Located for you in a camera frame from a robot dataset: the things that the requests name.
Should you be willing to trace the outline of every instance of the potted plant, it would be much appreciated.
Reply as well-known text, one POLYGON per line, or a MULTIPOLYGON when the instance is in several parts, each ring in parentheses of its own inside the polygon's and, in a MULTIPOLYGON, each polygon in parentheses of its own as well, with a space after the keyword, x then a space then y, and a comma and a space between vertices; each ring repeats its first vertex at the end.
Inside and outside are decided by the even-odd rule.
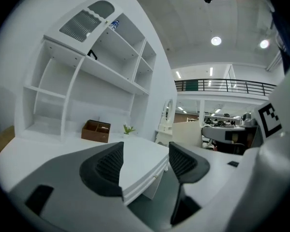
POLYGON ((130 132, 136 131, 133 129, 133 126, 129 127, 129 126, 123 125, 123 127, 124 127, 124 134, 123 134, 124 138, 128 137, 130 132))

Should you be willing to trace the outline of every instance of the small plant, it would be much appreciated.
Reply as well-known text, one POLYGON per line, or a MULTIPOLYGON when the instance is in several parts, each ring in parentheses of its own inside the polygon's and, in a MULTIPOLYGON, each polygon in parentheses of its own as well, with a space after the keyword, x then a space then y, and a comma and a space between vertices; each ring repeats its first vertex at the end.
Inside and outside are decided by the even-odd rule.
POLYGON ((133 126, 132 127, 129 127, 129 126, 126 126, 126 125, 123 125, 124 127, 124 134, 128 135, 130 132, 133 132, 133 131, 136 131, 133 129, 133 126))

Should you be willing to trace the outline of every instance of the black railing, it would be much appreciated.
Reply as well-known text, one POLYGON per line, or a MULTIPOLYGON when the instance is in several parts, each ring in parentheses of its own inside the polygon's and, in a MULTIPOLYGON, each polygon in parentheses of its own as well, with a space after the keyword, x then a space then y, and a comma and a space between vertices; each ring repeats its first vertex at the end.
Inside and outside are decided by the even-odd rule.
POLYGON ((220 91, 268 96, 276 85, 237 79, 175 81, 177 91, 220 91))

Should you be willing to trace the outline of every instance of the column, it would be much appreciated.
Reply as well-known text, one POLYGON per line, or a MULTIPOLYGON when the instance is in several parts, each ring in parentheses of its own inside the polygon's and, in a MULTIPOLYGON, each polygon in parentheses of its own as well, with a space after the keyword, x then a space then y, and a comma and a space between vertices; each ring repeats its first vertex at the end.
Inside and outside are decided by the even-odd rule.
POLYGON ((203 126, 204 124, 204 116, 205 116, 204 110, 205 110, 205 100, 200 100, 198 121, 201 126, 203 126))

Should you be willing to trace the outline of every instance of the white cabinet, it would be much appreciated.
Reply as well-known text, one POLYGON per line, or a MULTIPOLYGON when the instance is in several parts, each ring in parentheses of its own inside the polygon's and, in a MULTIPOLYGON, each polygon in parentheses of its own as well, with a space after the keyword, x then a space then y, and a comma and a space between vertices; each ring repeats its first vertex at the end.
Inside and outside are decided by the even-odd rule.
POLYGON ((155 58, 120 7, 84 2, 49 29, 31 57, 16 103, 16 135, 60 143, 104 110, 127 115, 141 132, 155 58))

